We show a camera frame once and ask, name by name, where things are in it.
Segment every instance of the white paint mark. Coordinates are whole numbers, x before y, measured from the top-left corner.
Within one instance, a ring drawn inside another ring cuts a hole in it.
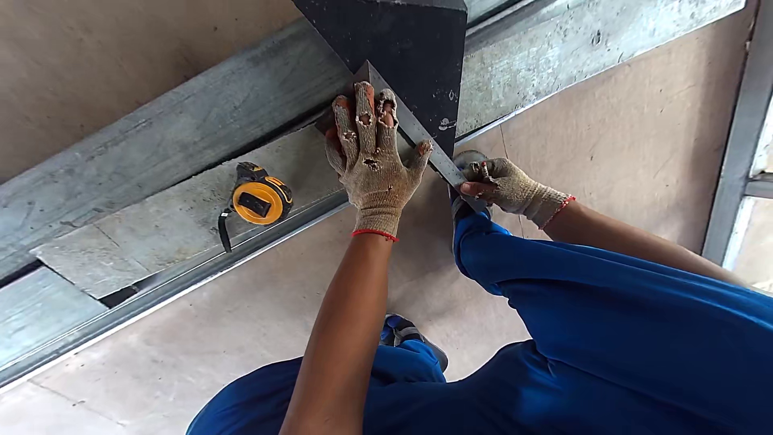
[[[449,128],[456,127],[456,121],[449,121],[448,118],[443,118],[440,121],[440,126],[438,127],[438,130],[441,132],[444,132],[445,130],[448,130]]]

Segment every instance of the worker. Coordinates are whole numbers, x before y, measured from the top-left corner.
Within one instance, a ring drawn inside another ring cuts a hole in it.
[[[355,98],[333,102],[327,154],[356,223],[304,356],[226,386],[189,435],[770,433],[773,299],[475,152],[455,160],[462,193],[553,241],[511,235],[452,194],[459,270],[507,298],[533,339],[447,383],[442,352],[386,315],[400,214],[433,150],[420,143],[404,166],[392,92],[362,82]]]

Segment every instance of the yellow tape measure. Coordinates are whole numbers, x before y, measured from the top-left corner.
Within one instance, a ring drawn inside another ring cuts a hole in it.
[[[226,252],[231,243],[226,229],[226,218],[232,211],[247,222],[269,225],[285,219],[292,208],[290,187],[278,178],[269,176],[262,167],[249,162],[237,165],[237,183],[231,194],[230,204],[217,221],[220,241]]]

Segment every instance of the blue pants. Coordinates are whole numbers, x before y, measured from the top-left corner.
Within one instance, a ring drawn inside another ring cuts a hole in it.
[[[379,347],[365,433],[769,433],[773,299],[596,248],[458,223],[456,263],[533,339],[446,383],[426,346]],[[301,359],[217,394],[188,433],[277,433]]]

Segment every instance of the knit work glove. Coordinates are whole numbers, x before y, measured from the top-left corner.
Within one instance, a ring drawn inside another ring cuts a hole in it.
[[[497,204],[508,213],[522,214],[540,229],[575,199],[537,183],[501,157],[470,163],[462,172],[471,181],[461,185],[462,193]]]
[[[354,91],[354,113],[347,97],[333,101],[336,128],[325,134],[325,152],[358,210],[352,235],[371,232],[396,241],[400,214],[421,182],[432,144],[420,143],[404,166],[397,154],[394,93],[384,89],[374,104],[370,83],[355,83]]]

